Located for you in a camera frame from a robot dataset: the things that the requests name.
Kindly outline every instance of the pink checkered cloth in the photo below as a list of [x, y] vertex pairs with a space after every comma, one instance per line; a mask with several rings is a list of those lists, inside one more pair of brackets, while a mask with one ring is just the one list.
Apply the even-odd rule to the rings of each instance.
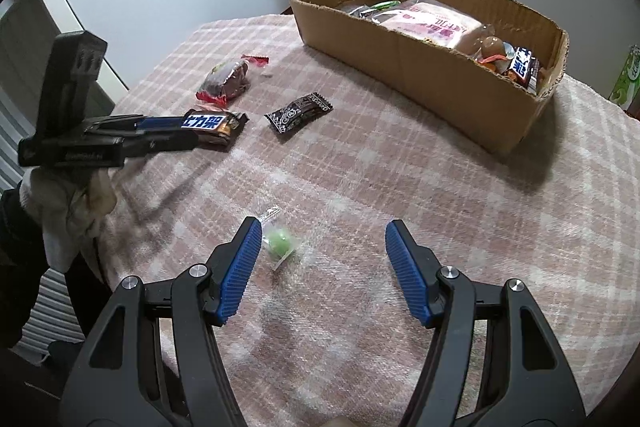
[[[114, 113], [182, 114], [208, 71], [243, 53], [271, 63], [232, 106], [250, 121], [229, 153], [165, 153], [117, 174], [119, 201], [101, 238], [111, 286], [130, 274], [175, 277], [229, 241], [245, 216], [277, 204], [299, 252], [276, 272], [262, 252], [238, 314], [216, 330], [248, 424], [346, 415], [396, 425], [431, 335], [410, 316], [385, 253], [385, 225], [401, 218], [470, 279], [527, 283], [591, 410], [640, 342], [640, 122], [567, 76], [500, 162], [303, 46], [292, 16], [204, 25]], [[278, 140], [263, 115], [313, 91], [333, 112]], [[478, 333], [465, 412], [480, 382]], [[172, 361], [170, 328], [163, 334]]]

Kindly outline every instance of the gloved hand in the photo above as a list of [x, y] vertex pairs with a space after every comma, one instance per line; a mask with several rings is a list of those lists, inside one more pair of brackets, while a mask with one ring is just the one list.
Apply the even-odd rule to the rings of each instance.
[[96, 271], [93, 239], [102, 218], [116, 205], [106, 169], [28, 169], [20, 185], [20, 205], [42, 228], [50, 267], [65, 273], [81, 252]]

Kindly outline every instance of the blue textured rubber pad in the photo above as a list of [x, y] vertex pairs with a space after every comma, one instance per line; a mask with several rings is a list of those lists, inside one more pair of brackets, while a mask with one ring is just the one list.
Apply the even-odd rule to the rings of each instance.
[[431, 317], [427, 306], [427, 285], [393, 223], [386, 226], [385, 246], [409, 311], [423, 326], [426, 326]]
[[238, 253], [236, 253], [220, 285], [220, 305], [216, 315], [223, 324], [238, 311], [242, 294], [251, 272], [254, 270], [261, 241], [262, 226], [260, 221], [256, 220], [249, 227], [249, 232], [244, 236], [244, 241], [238, 248]]

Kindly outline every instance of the metal screw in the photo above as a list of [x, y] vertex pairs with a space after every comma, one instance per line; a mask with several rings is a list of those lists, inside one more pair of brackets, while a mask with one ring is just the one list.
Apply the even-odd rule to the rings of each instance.
[[122, 280], [122, 287], [126, 290], [130, 290], [138, 286], [138, 278], [135, 275], [129, 275]]
[[191, 275], [191, 277], [202, 277], [206, 273], [207, 267], [204, 266], [204, 264], [194, 264], [189, 269], [189, 275]]
[[520, 279], [509, 279], [509, 282], [507, 284], [509, 285], [509, 288], [514, 292], [521, 292], [522, 290], [524, 290], [524, 282], [522, 282]]
[[447, 279], [455, 279], [458, 275], [460, 275], [458, 268], [455, 268], [453, 266], [443, 266], [442, 268], [440, 268], [440, 273]]

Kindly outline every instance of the brown cardboard box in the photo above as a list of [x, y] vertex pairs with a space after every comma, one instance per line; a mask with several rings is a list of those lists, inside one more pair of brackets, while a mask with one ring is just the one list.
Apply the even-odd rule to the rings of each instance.
[[564, 74], [567, 33], [516, 1], [437, 0], [532, 50], [549, 71], [537, 96], [463, 54], [335, 9], [348, 1], [291, 0], [304, 43], [397, 89], [491, 152], [508, 153], [528, 133]]

